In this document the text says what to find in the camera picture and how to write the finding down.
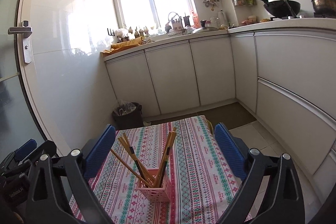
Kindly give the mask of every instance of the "tablecloth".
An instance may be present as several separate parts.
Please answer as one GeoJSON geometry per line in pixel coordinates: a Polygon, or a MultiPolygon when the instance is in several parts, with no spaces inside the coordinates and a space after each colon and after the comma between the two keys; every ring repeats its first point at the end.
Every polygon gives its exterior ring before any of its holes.
{"type": "MultiPolygon", "coordinates": [[[[177,128],[177,136],[167,166],[172,184],[170,203],[150,202],[136,191],[137,178],[112,153],[96,178],[89,181],[114,223],[216,223],[232,201],[238,190],[236,178],[212,137],[205,116],[121,130],[117,131],[117,138],[125,132],[144,166],[158,168],[173,127],[177,128]]],[[[119,141],[113,150],[137,169],[119,141]]],[[[70,206],[74,216],[84,220],[73,197],[70,206]]]]}

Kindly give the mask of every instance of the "blue gripper pad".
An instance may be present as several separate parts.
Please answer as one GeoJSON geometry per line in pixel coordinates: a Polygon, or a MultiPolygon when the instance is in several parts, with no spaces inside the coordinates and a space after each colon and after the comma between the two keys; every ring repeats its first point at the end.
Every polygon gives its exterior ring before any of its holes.
{"type": "Polygon", "coordinates": [[[249,150],[246,144],[242,139],[233,137],[223,123],[215,127],[215,140],[233,174],[244,181],[247,176],[245,161],[249,150]]]}
{"type": "Polygon", "coordinates": [[[15,157],[14,160],[16,162],[20,162],[25,157],[27,157],[31,152],[33,152],[37,147],[37,143],[35,140],[30,139],[27,141],[24,145],[22,145],[20,148],[18,148],[15,151],[15,157]]]}
{"type": "Polygon", "coordinates": [[[112,125],[108,124],[98,138],[91,139],[84,145],[82,148],[84,159],[83,176],[87,181],[97,175],[115,139],[116,130],[112,125]]]}

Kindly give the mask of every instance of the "chopstick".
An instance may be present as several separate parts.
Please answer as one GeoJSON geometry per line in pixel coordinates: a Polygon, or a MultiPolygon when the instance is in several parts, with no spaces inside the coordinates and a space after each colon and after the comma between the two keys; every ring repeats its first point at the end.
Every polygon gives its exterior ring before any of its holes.
{"type": "Polygon", "coordinates": [[[163,152],[161,163],[160,163],[160,166],[159,166],[159,170],[157,171],[157,175],[156,175],[156,178],[155,178],[155,181],[154,181],[154,184],[153,184],[153,186],[155,188],[159,187],[158,183],[161,179],[162,169],[163,169],[165,161],[166,161],[167,149],[168,149],[168,147],[172,147],[172,145],[175,141],[175,137],[176,137],[176,128],[174,127],[173,131],[168,133],[168,138],[167,138],[165,150],[163,152]]]}
{"type": "Polygon", "coordinates": [[[133,171],[133,169],[132,169],[127,163],[125,163],[125,162],[122,160],[122,158],[120,158],[120,157],[117,155],[117,153],[114,152],[113,149],[110,149],[110,151],[112,152],[113,155],[115,155],[115,157],[116,157],[116,158],[117,158],[123,165],[125,165],[125,167],[126,167],[128,170],[131,171],[131,173],[132,173],[133,175],[135,175],[139,180],[141,180],[146,186],[151,187],[151,185],[150,185],[147,181],[145,181],[142,177],[140,177],[137,173],[135,173],[135,172],[133,171]]]}
{"type": "Polygon", "coordinates": [[[162,169],[162,173],[161,173],[161,177],[160,177],[159,188],[162,187],[163,178],[165,176],[165,172],[166,172],[166,168],[167,168],[167,163],[168,163],[168,158],[169,158],[169,151],[170,151],[170,146],[167,148],[166,160],[165,160],[165,164],[163,165],[163,169],[162,169]]]}
{"type": "Polygon", "coordinates": [[[174,127],[173,130],[168,133],[166,145],[165,145],[165,148],[164,148],[164,153],[162,155],[161,162],[160,162],[160,165],[159,165],[159,169],[157,170],[157,175],[156,175],[155,178],[149,173],[148,169],[145,166],[143,166],[143,164],[141,163],[141,161],[137,158],[136,154],[134,153],[134,149],[130,145],[130,143],[128,141],[128,138],[127,138],[127,135],[125,133],[123,133],[122,137],[118,138],[118,141],[124,147],[124,149],[126,150],[126,152],[130,155],[130,157],[134,160],[134,162],[135,162],[135,164],[137,166],[137,169],[138,169],[140,175],[138,175],[124,160],[122,160],[115,153],[114,150],[111,149],[110,151],[112,152],[113,155],[115,155],[115,157],[128,170],[130,170],[130,172],[132,174],[134,174],[147,187],[150,187],[150,188],[161,188],[162,187],[162,183],[163,183],[163,179],[164,179],[164,175],[165,175],[165,172],[166,172],[168,160],[169,160],[169,153],[170,153],[170,150],[172,149],[172,146],[174,144],[175,138],[176,138],[176,128],[174,127]]]}
{"type": "Polygon", "coordinates": [[[143,166],[142,162],[137,158],[137,156],[134,153],[134,149],[132,148],[132,146],[130,145],[127,135],[124,133],[123,137],[119,137],[118,140],[120,141],[121,145],[125,148],[126,152],[131,156],[131,158],[135,161],[135,163],[139,164],[139,166],[137,165],[137,168],[139,169],[139,173],[142,172],[143,177],[145,178],[145,180],[147,181],[148,179],[151,182],[154,182],[154,177],[149,173],[149,171],[147,170],[147,168],[145,166],[143,166]]]}

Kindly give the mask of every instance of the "trash can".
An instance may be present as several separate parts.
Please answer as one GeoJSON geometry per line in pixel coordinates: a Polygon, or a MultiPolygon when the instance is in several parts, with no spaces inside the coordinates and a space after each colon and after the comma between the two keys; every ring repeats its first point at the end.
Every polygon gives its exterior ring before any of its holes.
{"type": "Polygon", "coordinates": [[[114,111],[112,112],[112,117],[117,124],[118,130],[131,129],[143,127],[143,120],[141,117],[142,105],[132,102],[136,106],[136,109],[125,115],[117,115],[114,111]]]}

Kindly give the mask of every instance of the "door handle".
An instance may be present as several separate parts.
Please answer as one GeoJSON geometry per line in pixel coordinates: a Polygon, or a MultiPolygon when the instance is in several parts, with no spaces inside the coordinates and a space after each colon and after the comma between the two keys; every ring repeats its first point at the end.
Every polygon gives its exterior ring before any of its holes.
{"type": "Polygon", "coordinates": [[[22,27],[10,27],[8,29],[8,34],[23,34],[24,38],[28,38],[33,33],[32,28],[28,27],[28,20],[22,22],[22,27]]]}
{"type": "Polygon", "coordinates": [[[23,58],[26,64],[29,64],[33,59],[32,50],[28,39],[32,33],[33,31],[32,28],[29,27],[28,20],[24,20],[21,27],[10,27],[8,29],[8,34],[22,34],[23,58]]]}

